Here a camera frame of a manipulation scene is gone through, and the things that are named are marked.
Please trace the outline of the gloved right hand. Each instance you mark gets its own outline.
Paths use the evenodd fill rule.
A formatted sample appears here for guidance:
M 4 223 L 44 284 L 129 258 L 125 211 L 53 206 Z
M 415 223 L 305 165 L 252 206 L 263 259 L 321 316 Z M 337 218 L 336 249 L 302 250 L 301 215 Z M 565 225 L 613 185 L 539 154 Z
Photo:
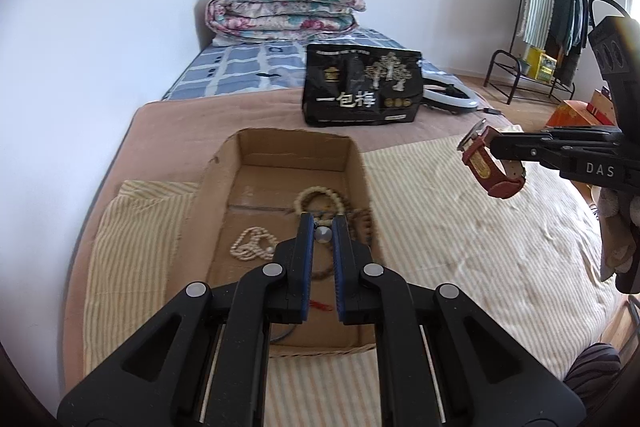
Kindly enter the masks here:
M 602 187 L 597 201 L 600 279 L 614 277 L 623 294 L 639 292 L 639 196 Z

